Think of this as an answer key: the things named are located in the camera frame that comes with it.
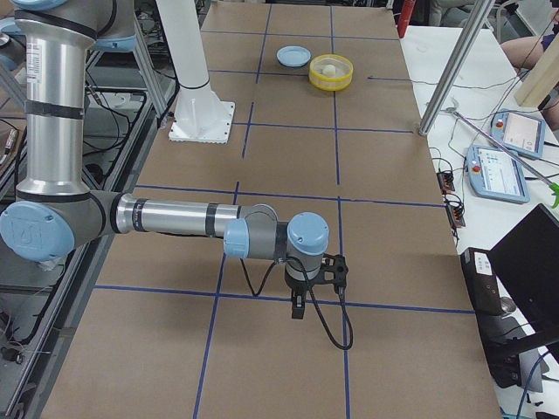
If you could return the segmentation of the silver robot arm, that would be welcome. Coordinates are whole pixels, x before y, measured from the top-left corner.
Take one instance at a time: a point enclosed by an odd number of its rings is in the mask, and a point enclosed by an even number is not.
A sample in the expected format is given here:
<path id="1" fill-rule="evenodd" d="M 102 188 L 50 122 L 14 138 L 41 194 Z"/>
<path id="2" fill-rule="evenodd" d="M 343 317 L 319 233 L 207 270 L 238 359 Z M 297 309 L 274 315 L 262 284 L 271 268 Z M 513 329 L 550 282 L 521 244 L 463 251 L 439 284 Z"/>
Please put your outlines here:
<path id="1" fill-rule="evenodd" d="M 26 38 L 27 174 L 1 215 L 1 236 L 18 256 L 46 262 L 112 233 L 217 237 L 231 258 L 285 265 L 292 315 L 304 315 L 324 280 L 329 229 L 303 212 L 282 223 L 268 205 L 251 207 L 141 199 L 93 191 L 81 177 L 86 54 L 135 48 L 130 1 L 17 1 Z"/>

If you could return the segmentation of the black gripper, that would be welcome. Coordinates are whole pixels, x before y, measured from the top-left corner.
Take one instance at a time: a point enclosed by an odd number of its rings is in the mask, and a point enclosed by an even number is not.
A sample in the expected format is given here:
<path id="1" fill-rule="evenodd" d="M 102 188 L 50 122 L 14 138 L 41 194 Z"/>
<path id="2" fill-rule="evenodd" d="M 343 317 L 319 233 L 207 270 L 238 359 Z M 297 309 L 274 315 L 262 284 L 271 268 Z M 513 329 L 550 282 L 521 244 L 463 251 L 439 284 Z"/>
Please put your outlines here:
<path id="1" fill-rule="evenodd" d="M 288 278 L 287 286 L 291 290 L 292 319 L 304 319 L 307 294 L 312 286 L 305 281 Z"/>

